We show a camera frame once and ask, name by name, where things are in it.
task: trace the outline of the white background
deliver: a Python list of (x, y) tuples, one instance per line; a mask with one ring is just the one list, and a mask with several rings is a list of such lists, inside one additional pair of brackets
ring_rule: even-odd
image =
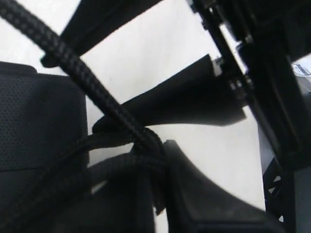
[[(61, 33), (78, 0), (23, 0), (27, 9)], [(0, 61), (28, 64), (44, 69), (43, 52), (27, 38), (0, 20)], [(138, 95), (217, 50), (200, 20), (185, 0), (164, 0), (114, 32), (82, 58), (119, 102)], [(152, 127), (163, 140), (174, 139), (194, 164), (210, 179), (238, 198), (264, 209), (258, 130), (245, 108), (247, 120), (229, 127), (166, 125)], [(102, 116), (87, 101), (89, 129)], [(91, 153), (91, 163), (116, 155), (117, 150)], [(159, 232), (166, 232), (165, 216), (157, 219)]]

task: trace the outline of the white surface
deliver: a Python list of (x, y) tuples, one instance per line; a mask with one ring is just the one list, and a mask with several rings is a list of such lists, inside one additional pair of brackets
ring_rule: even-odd
[[(78, 0), (23, 0), (29, 10), (58, 33), (73, 14)], [(43, 55), (28, 39), (0, 21), (0, 60), (29, 64), (39, 72), (62, 74), (44, 69)], [(186, 66), (217, 50), (185, 0), (164, 0), (100, 43), (83, 59), (102, 83), (124, 102), (151, 89)], [(257, 125), (246, 108), (247, 120), (221, 128), (199, 125), (152, 127), (162, 138), (174, 139), (199, 169), (219, 186), (240, 199), (264, 209)], [(90, 127), (102, 116), (87, 102)], [(97, 150), (91, 162), (128, 150)], [(158, 218), (158, 231), (165, 232), (165, 218)]]

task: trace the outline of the black cable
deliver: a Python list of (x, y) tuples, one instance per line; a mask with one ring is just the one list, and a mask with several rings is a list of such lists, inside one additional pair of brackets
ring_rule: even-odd
[(35, 199), (24, 204), (0, 223), (0, 232), (19, 231), (46, 214), (52, 207), (55, 208), (70, 200), (72, 196), (78, 196), (104, 180), (138, 170), (146, 170), (163, 179), (166, 162), (159, 157), (137, 156), (129, 153), (106, 159), (87, 171), (70, 176), (58, 185), (42, 191)]
[(48, 55), (53, 56), (59, 62), (59, 66), (103, 113), (117, 120), (131, 133), (135, 141), (152, 149), (153, 142), (146, 134), (144, 127), (119, 105), (87, 65), (65, 45), (56, 33), (15, 0), (0, 0), (0, 16), (30, 38)]
[(4, 214), (14, 212), (18, 210), (23, 203), (28, 201), (37, 195), (43, 188), (49, 183), (49, 179), (53, 178), (53, 175), (68, 164), (77, 155), (83, 154), (90, 150), (99, 148), (112, 148), (131, 143), (131, 137), (128, 133), (98, 133), (89, 135), (85, 138), (79, 139), (72, 143), (64, 152), (60, 153), (53, 161), (49, 161), (44, 170), (37, 176), (35, 176), (30, 183), (22, 190), (16, 202), (6, 211)]

